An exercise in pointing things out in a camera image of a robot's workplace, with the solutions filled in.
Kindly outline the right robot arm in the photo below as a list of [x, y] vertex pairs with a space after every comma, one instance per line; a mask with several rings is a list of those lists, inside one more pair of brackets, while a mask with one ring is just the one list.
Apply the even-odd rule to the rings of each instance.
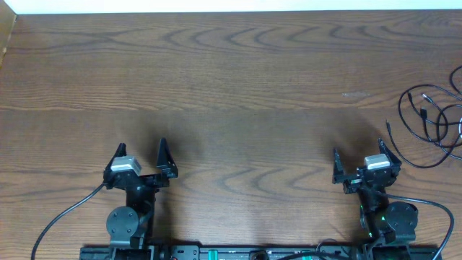
[[380, 153], [364, 159], [356, 173], [348, 174], [334, 150], [332, 183], [342, 184], [345, 194], [357, 194], [360, 223], [369, 240], [351, 250], [353, 259], [410, 259], [409, 243], [416, 239], [418, 209], [410, 203], [389, 202], [385, 189], [396, 181], [401, 161], [378, 140]]

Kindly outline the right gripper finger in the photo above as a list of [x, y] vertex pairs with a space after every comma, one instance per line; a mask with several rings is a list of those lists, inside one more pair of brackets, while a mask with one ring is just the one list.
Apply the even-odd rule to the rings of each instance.
[[399, 173], [399, 171], [401, 170], [402, 162], [398, 159], [396, 155], [394, 155], [391, 152], [390, 149], [388, 149], [385, 142], [381, 138], [378, 139], [378, 147], [380, 152], [384, 154], [390, 161], [392, 172]]
[[334, 169], [332, 175], [332, 183], [339, 184], [345, 182], [347, 175], [342, 165], [339, 152], [334, 148]]

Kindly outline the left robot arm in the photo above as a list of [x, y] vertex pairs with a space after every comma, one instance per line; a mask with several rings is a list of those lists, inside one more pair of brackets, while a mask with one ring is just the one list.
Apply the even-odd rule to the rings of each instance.
[[126, 204], [115, 208], [106, 220], [110, 235], [109, 259], [158, 259], [155, 246], [149, 243], [155, 212], [155, 194], [178, 177], [178, 167], [167, 144], [160, 140], [157, 173], [142, 175], [141, 165], [128, 155], [126, 145], [119, 144], [103, 172], [107, 189], [126, 192]]

